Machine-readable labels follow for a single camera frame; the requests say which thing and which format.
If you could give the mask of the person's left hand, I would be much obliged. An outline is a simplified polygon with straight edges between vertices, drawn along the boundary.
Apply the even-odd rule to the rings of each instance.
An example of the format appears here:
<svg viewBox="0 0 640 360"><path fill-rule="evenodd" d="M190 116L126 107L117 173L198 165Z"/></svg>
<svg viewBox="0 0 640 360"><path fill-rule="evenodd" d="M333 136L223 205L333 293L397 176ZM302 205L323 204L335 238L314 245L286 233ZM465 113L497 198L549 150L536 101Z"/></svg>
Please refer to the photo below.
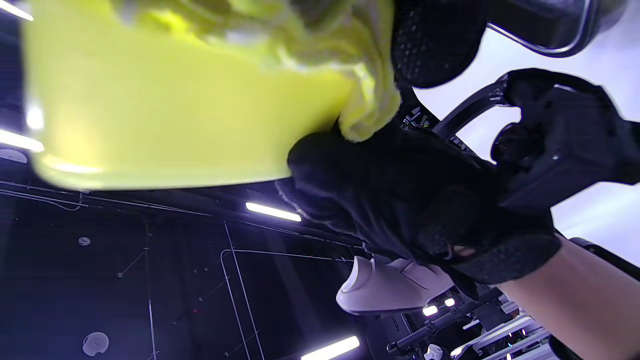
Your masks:
<svg viewBox="0 0 640 360"><path fill-rule="evenodd" d="M291 176L276 188L305 218L374 255L437 266L473 299L477 285L519 280L562 247L549 209L500 206L493 164L430 130L391 126L360 143L313 133L286 162Z"/></svg>

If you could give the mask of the person's right hand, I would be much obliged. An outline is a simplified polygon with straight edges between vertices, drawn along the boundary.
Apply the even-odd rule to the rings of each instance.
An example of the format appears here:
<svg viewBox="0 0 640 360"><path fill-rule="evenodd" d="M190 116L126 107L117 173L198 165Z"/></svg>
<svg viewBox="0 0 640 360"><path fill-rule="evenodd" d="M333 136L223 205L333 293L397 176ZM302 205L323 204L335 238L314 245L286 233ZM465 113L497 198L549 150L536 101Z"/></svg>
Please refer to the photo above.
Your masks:
<svg viewBox="0 0 640 360"><path fill-rule="evenodd" d="M396 0L391 32L395 79L432 89L475 59L489 22L488 0Z"/></svg>

